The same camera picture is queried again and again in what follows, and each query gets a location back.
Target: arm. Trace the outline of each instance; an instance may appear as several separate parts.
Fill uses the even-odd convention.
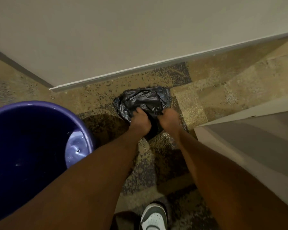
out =
[[[138,141],[151,128],[137,111],[126,133],[66,170],[0,229],[109,229]]]
[[[173,109],[159,116],[221,229],[288,229],[288,206],[246,170],[183,130]]]

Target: shoe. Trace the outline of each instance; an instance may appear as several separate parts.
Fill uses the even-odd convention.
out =
[[[157,203],[146,207],[141,217],[140,230],[167,230],[165,209]]]

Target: wall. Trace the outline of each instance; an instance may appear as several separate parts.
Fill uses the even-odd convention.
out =
[[[288,204],[288,112],[195,128],[200,142],[235,161]]]
[[[288,32],[288,0],[0,0],[0,51],[54,86]]]

